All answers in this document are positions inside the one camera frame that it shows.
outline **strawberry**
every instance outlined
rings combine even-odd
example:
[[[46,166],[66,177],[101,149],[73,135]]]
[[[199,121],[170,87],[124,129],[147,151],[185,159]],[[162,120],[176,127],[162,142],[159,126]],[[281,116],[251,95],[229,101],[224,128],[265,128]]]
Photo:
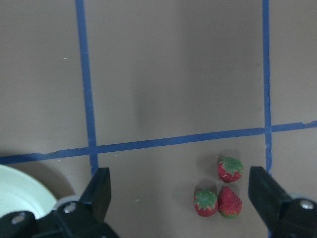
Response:
[[[226,157],[219,162],[218,174],[225,183],[238,180],[243,173],[243,165],[240,160]]]
[[[229,187],[224,187],[219,196],[219,212],[225,218],[235,218],[241,212],[241,208],[240,198]]]
[[[209,217],[218,210],[217,196],[209,190],[198,191],[194,197],[194,206],[198,215]]]

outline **metal bolt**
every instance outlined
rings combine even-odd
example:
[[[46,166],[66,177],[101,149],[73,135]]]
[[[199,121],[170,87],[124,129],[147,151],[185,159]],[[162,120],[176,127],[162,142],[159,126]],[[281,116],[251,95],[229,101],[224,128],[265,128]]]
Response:
[[[301,200],[300,205],[307,210],[312,210],[314,208],[314,204],[308,200]]]
[[[25,219],[25,213],[24,212],[20,212],[19,215],[15,216],[12,220],[11,223],[16,225],[20,222],[23,222]]]
[[[64,207],[64,213],[71,213],[76,210],[76,203],[71,202],[69,205]]]

